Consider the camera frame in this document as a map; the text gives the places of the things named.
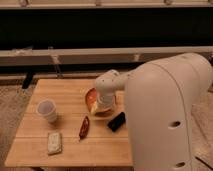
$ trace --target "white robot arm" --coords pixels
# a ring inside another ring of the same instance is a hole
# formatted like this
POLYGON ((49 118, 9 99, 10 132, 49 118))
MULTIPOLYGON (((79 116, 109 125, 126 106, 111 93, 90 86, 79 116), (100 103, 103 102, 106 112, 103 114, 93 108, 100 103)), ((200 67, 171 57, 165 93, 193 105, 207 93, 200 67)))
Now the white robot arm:
POLYGON ((135 171, 195 171, 191 106, 212 83, 202 56, 186 53, 148 62, 124 75, 111 70, 95 81, 97 104, 110 107, 124 89, 135 171))

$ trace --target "black object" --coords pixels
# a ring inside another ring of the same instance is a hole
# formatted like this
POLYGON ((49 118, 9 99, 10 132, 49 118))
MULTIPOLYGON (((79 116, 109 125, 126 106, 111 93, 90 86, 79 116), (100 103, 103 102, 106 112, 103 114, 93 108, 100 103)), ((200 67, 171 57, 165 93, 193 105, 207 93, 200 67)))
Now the black object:
POLYGON ((34 72, 27 73, 26 78, 22 84, 22 89, 27 89, 29 87, 34 75, 35 75, 34 72))
POLYGON ((213 6, 0 10, 0 50, 211 46, 213 6))
POLYGON ((195 156, 195 158, 200 161, 201 163, 203 163, 206 167, 208 167, 210 170, 213 171, 213 167, 211 167, 208 163, 206 163, 205 161, 203 161, 201 158, 195 156))
POLYGON ((31 167, 31 169, 34 171, 44 171, 44 169, 42 169, 40 167, 31 167))
POLYGON ((210 64, 213 66, 213 58, 209 60, 210 64))
POLYGON ((121 112, 113 120, 111 120, 107 125, 108 127, 115 132, 122 124, 126 122, 125 113, 121 112))

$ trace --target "table surface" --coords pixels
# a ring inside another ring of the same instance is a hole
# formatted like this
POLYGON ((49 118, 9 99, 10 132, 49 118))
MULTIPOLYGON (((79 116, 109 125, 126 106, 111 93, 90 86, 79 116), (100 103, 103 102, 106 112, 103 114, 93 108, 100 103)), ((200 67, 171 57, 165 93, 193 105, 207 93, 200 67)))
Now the table surface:
POLYGON ((85 94, 93 79, 41 79, 38 81, 19 125, 5 161, 7 167, 93 167, 132 166, 126 125, 113 133, 107 123, 123 111, 123 93, 117 92, 117 109, 112 115, 91 116, 85 105, 85 94), (49 124, 36 114, 36 105, 44 99, 56 103, 59 115, 49 124), (79 130, 85 116, 90 129, 79 141, 79 130), (48 156, 47 135, 62 133, 63 152, 48 156))

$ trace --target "white cup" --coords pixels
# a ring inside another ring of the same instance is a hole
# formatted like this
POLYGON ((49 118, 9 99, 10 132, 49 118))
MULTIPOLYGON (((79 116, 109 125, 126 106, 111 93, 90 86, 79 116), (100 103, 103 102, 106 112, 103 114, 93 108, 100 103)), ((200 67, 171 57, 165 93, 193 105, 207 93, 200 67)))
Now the white cup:
POLYGON ((56 105, 53 100, 46 99, 39 102, 36 112, 39 116, 44 117, 49 123, 53 123, 57 120, 56 105))

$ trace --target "floor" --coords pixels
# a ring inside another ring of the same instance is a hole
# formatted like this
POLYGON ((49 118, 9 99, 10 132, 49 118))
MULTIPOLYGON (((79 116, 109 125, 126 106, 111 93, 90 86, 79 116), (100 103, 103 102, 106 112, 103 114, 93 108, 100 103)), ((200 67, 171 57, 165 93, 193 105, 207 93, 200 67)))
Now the floor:
MULTIPOLYGON (((27 90, 21 88, 23 77, 0 77, 0 171, 31 171, 30 168, 5 168, 4 160, 11 146, 16 129, 23 116, 36 83, 27 90)), ((192 108, 192 128, 195 155, 213 167, 213 94, 202 95, 192 108)), ((209 171, 196 161, 198 171, 209 171)), ((46 171, 132 171, 132 168, 45 168, 46 171)))

